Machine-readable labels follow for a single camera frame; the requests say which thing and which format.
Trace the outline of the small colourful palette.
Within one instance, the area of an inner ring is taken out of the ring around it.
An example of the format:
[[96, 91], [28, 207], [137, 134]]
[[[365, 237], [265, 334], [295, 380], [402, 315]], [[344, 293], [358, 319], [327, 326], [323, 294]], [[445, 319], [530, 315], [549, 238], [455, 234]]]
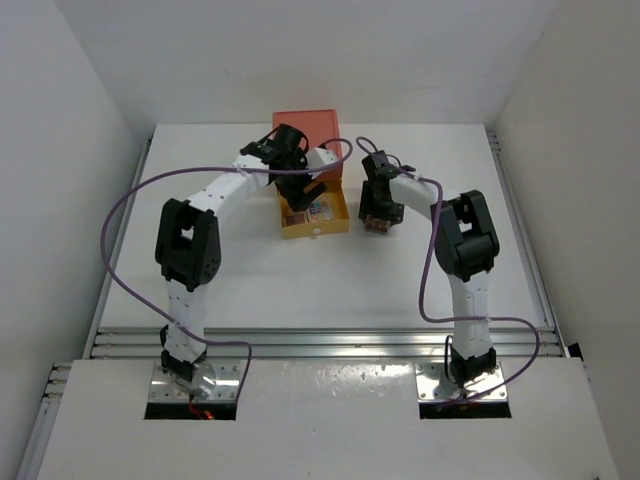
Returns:
[[390, 221], [375, 218], [371, 215], [368, 215], [366, 217], [366, 219], [363, 221], [363, 225], [366, 232], [378, 235], [386, 235], [391, 228]]

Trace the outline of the orange drawer organizer box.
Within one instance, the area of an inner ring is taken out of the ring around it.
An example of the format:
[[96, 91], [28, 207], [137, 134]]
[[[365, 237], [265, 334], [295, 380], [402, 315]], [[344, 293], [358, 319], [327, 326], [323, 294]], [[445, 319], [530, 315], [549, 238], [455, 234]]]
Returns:
[[326, 140], [340, 137], [339, 121], [335, 109], [277, 111], [272, 114], [272, 126], [290, 125], [302, 131], [310, 147], [319, 147]]

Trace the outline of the yellow drawer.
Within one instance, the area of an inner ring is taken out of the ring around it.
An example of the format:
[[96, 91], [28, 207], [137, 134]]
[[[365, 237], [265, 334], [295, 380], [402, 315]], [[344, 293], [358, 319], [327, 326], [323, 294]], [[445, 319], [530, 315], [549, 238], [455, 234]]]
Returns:
[[334, 218], [331, 221], [310, 223], [286, 227], [284, 217], [292, 214], [285, 199], [277, 194], [280, 203], [281, 232], [285, 239], [297, 239], [305, 237], [315, 237], [320, 235], [346, 233], [350, 227], [350, 215], [346, 204], [342, 182], [340, 180], [330, 180], [325, 182], [327, 190], [317, 197], [316, 200], [328, 200], [331, 202]]

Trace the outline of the square colourful eyeshadow palette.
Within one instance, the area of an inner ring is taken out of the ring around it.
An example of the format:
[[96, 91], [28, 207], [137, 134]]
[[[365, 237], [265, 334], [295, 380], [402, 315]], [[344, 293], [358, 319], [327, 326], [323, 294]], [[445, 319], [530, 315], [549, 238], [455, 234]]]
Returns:
[[334, 218], [331, 202], [328, 200], [316, 200], [307, 210], [307, 219], [310, 223], [331, 221]]

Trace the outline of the small square copper palette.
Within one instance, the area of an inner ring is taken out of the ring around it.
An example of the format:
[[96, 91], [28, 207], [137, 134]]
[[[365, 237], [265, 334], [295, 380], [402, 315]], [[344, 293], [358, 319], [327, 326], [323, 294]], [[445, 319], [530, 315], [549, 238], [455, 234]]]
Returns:
[[284, 217], [284, 225], [286, 227], [301, 225], [307, 223], [307, 215], [305, 212], [293, 212]]

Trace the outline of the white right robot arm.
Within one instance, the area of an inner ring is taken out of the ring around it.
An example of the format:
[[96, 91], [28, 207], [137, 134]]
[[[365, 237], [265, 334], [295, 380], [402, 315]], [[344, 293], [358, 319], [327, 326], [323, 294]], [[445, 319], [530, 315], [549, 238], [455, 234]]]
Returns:
[[499, 241], [483, 194], [477, 190], [450, 199], [435, 180], [389, 163], [383, 151], [362, 160], [366, 174], [359, 218], [370, 227], [402, 222], [406, 207], [431, 222], [424, 274], [436, 260], [451, 289], [454, 333], [446, 375], [456, 385], [489, 373], [497, 363], [490, 336], [488, 286]]

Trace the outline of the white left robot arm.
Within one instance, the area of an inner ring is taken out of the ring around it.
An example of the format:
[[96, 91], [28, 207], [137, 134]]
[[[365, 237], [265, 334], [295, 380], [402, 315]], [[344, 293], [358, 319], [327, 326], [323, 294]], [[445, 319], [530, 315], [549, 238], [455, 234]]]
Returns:
[[323, 146], [302, 147], [305, 139], [302, 131], [281, 124], [241, 148], [230, 170], [203, 190], [163, 205], [155, 260], [166, 280], [172, 320], [161, 330], [161, 364], [186, 385], [195, 385], [207, 369], [207, 346], [198, 339], [204, 334], [208, 284], [222, 263], [221, 222], [271, 184], [295, 212], [326, 191], [316, 178], [338, 157]]

